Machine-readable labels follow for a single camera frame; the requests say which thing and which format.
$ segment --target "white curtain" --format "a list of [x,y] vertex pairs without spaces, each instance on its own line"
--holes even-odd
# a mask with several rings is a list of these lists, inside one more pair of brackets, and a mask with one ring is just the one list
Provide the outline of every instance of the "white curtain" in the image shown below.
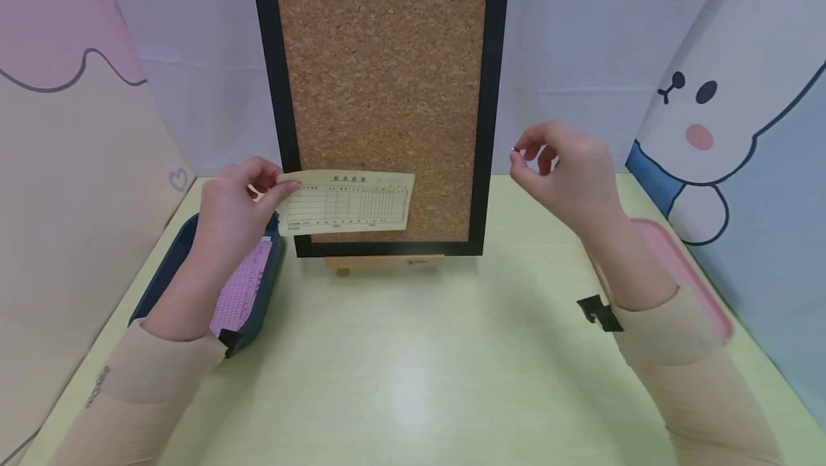
[[[623,165],[705,0],[508,0],[495,173],[538,120],[609,141]],[[118,0],[154,102],[198,175],[279,160],[255,0]]]

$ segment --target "forearm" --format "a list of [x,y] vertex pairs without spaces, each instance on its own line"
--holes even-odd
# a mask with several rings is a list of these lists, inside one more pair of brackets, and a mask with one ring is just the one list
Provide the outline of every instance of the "forearm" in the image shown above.
[[663,416],[685,466],[782,465],[771,427],[716,327],[627,217],[586,247],[607,281],[625,361]]
[[143,329],[165,341],[194,341],[209,331],[221,289],[232,274],[193,249],[143,321]]
[[230,272],[197,254],[186,259],[110,354],[54,466],[156,464],[197,386],[227,351],[209,324]]
[[215,336],[164,341],[136,320],[109,356],[52,464],[156,464],[201,380],[224,352]]
[[615,306],[637,312],[666,303],[676,294],[676,281],[645,244],[625,213],[582,237],[608,283]]
[[783,465],[759,403],[694,293],[651,310],[614,307],[620,352],[657,405],[682,466]]

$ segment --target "cork surface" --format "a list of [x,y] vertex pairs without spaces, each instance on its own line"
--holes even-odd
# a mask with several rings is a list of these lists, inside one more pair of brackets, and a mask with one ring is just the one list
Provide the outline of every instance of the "cork surface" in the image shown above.
[[278,0],[302,169],[415,173],[407,230],[466,242],[485,0]]

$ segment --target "cork board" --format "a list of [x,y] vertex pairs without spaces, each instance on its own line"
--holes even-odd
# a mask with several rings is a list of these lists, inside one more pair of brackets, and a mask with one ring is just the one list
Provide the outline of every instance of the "cork board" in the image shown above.
[[407,231],[312,241],[467,241],[485,0],[278,0],[278,8],[300,167],[416,176]]
[[299,256],[478,255],[506,0],[256,0],[285,171],[414,173],[407,230]]

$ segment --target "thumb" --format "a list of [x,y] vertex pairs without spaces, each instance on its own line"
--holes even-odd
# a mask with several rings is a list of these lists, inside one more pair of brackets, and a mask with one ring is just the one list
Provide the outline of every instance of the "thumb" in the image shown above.
[[517,151],[511,151],[511,178],[525,189],[528,194],[533,194],[537,190],[538,183],[542,180],[542,176],[528,167],[528,162]]
[[284,199],[287,199],[295,190],[298,190],[298,186],[298,183],[294,181],[275,185],[261,196],[261,199],[257,202],[259,209],[272,215],[278,205],[284,202]]

